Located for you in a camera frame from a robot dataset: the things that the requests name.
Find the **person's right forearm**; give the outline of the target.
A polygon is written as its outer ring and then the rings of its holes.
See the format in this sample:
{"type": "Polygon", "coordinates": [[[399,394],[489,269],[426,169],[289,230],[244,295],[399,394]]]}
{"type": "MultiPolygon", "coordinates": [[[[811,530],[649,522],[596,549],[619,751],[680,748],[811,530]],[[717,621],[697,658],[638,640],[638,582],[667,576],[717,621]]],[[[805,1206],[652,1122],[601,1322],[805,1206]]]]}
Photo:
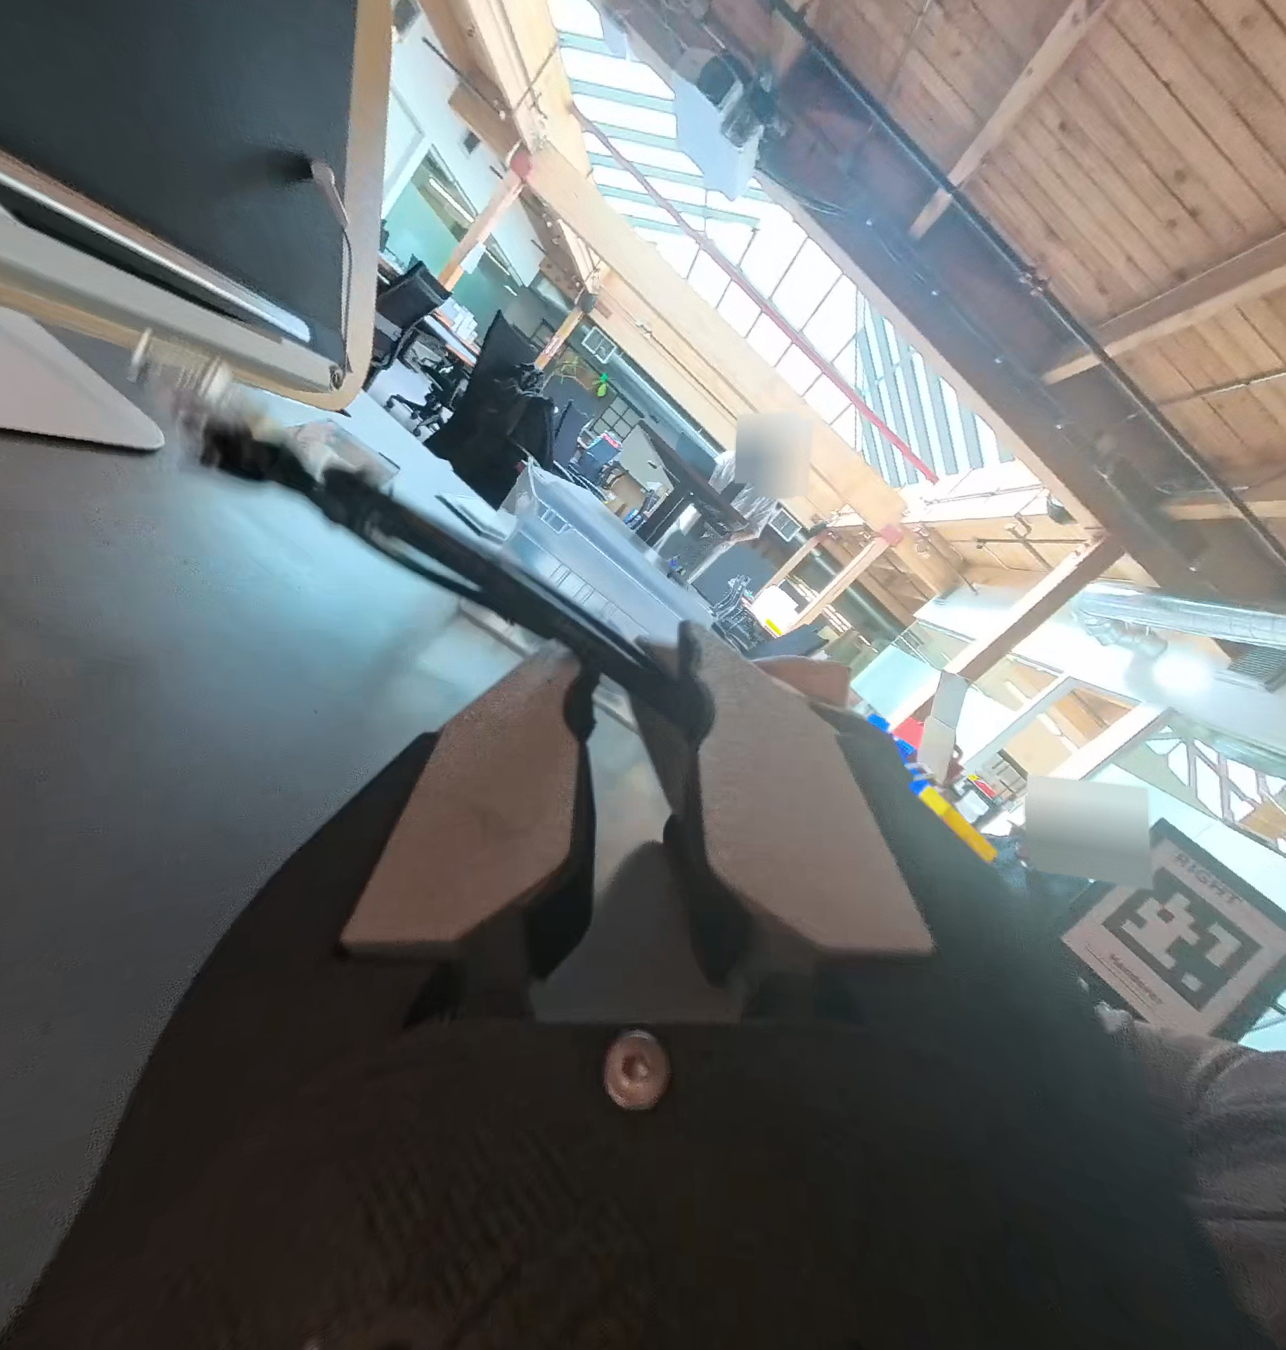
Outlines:
{"type": "Polygon", "coordinates": [[[1107,1030],[1185,1135],[1194,1211],[1235,1301],[1286,1349],[1286,1052],[1176,1034],[1125,1013],[1107,1030]]]}

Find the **grey table with wooden edge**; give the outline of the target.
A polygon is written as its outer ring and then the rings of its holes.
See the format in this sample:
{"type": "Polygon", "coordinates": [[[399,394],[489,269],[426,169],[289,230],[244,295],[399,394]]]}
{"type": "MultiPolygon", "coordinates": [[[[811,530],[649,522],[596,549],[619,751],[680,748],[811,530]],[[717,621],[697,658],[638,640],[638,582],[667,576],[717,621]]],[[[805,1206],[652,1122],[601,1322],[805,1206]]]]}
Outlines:
{"type": "Polygon", "coordinates": [[[641,432],[649,451],[670,483],[670,493],[647,516],[637,534],[655,551],[670,533],[677,530],[685,513],[694,511],[703,527],[715,534],[717,542],[735,546],[748,542],[750,522],[735,505],[712,486],[712,471],[691,465],[676,448],[665,442],[647,423],[635,429],[641,432]]]}

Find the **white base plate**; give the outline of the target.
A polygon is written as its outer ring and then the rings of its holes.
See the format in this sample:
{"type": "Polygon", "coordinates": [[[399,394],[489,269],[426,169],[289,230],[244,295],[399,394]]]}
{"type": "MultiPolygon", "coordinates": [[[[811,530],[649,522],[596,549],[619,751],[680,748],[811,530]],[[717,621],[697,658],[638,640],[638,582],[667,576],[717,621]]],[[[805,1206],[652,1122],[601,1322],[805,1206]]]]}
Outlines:
{"type": "Polygon", "coordinates": [[[36,322],[0,308],[0,432],[155,453],[155,421],[36,322]]]}

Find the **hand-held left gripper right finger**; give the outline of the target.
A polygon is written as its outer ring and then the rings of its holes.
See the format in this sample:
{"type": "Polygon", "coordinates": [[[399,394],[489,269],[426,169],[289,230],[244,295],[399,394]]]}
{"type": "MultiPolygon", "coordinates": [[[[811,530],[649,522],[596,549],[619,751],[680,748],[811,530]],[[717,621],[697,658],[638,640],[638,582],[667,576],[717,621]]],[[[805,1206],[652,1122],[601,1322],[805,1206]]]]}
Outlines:
{"type": "Polygon", "coordinates": [[[680,692],[699,728],[702,825],[673,820],[689,939],[714,985],[765,974],[814,977],[935,951],[840,728],[873,733],[851,709],[811,703],[712,632],[683,624],[680,692]]]}

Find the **black board with wooden frame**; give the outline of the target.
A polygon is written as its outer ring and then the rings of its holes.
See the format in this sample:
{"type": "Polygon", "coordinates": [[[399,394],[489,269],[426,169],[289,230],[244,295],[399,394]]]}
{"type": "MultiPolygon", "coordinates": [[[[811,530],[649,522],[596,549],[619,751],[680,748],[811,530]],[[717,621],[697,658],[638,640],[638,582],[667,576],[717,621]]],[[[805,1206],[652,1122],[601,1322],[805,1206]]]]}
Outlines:
{"type": "Polygon", "coordinates": [[[0,308],[343,411],[391,53],[384,2],[0,2],[0,308]]]}

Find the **black rectangular mat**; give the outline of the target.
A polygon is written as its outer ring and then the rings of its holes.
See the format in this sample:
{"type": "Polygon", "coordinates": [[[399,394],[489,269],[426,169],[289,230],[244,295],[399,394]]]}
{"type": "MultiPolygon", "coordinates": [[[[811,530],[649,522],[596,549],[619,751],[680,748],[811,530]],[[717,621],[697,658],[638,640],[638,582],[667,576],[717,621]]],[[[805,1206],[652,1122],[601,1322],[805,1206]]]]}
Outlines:
{"type": "Polygon", "coordinates": [[[435,501],[479,539],[501,546],[516,533],[516,516],[489,508],[477,496],[438,493],[435,501]]]}

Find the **white ceiling projector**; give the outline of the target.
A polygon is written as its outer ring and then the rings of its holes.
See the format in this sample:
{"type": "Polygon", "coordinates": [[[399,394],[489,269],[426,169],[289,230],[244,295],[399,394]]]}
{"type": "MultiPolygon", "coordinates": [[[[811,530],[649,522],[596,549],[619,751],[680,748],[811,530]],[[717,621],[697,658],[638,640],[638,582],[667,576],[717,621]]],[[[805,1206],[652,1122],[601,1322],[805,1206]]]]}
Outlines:
{"type": "Polygon", "coordinates": [[[729,50],[686,49],[671,88],[674,136],[706,191],[738,201],[751,185],[762,145],[786,135],[775,67],[729,50]]]}

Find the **black office chair with jacket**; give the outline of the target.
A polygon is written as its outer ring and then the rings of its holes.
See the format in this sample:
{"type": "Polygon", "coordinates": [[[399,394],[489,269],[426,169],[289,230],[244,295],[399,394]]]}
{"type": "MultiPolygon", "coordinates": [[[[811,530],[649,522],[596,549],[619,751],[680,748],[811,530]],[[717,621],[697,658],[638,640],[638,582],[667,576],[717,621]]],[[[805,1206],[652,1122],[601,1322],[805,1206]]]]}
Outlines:
{"type": "Polygon", "coordinates": [[[543,394],[536,349],[507,322],[494,317],[479,359],[447,423],[424,442],[427,454],[492,511],[503,507],[530,465],[552,465],[552,401],[543,394]]]}

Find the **small yellow bin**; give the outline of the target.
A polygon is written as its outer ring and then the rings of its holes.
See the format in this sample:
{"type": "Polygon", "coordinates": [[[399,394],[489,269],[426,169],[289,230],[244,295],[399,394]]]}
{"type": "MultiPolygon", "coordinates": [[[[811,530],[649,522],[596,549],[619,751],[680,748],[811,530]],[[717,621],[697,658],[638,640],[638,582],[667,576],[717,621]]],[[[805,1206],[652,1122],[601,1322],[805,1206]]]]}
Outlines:
{"type": "Polygon", "coordinates": [[[933,787],[932,784],[921,786],[917,792],[917,798],[977,858],[989,866],[997,860],[997,847],[989,841],[986,835],[983,835],[971,823],[968,823],[959,813],[956,805],[950,799],[947,799],[936,787],[933,787]]]}

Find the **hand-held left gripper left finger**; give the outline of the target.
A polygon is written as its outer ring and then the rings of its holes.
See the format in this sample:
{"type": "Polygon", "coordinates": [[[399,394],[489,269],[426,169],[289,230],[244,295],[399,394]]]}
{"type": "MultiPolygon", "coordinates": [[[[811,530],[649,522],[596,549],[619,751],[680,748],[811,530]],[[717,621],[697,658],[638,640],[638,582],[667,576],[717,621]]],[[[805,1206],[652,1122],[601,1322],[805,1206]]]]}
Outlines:
{"type": "Polygon", "coordinates": [[[340,944],[355,959],[546,979],[595,908],[587,743],[598,679],[527,658],[435,736],[340,944]]]}

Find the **clear plastic box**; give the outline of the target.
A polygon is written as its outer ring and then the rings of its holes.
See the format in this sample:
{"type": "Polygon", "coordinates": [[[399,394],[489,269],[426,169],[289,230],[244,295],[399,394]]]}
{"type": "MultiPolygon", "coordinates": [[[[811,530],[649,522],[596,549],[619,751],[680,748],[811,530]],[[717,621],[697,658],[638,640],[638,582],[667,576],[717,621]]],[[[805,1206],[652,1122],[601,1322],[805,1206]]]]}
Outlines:
{"type": "Polygon", "coordinates": [[[712,627],[711,608],[584,487],[528,465],[501,510],[501,558],[619,637],[673,644],[685,623],[712,627]]]}

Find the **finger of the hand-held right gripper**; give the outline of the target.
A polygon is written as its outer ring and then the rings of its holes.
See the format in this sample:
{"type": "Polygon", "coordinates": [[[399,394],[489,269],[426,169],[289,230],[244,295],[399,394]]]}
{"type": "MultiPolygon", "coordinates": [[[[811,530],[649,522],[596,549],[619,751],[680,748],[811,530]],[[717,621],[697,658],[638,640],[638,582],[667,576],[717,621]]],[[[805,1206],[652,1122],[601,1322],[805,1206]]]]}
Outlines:
{"type": "Polygon", "coordinates": [[[702,796],[693,739],[641,697],[631,695],[631,712],[670,817],[694,835],[702,825],[702,796]]]}
{"type": "Polygon", "coordinates": [[[787,686],[811,703],[849,709],[852,676],[849,667],[817,656],[777,655],[753,661],[766,677],[787,686]]]}

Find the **silver ventilation duct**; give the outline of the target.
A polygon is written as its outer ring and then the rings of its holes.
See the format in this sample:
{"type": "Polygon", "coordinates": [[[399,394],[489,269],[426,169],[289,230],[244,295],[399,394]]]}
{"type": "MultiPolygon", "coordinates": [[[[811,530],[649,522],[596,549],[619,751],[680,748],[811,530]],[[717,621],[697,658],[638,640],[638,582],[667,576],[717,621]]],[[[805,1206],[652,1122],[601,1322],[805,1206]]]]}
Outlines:
{"type": "Polygon", "coordinates": [[[1165,634],[1286,655],[1286,606],[1188,600],[1099,584],[1072,602],[1072,614],[1098,644],[1152,658],[1167,650],[1165,634]]]}

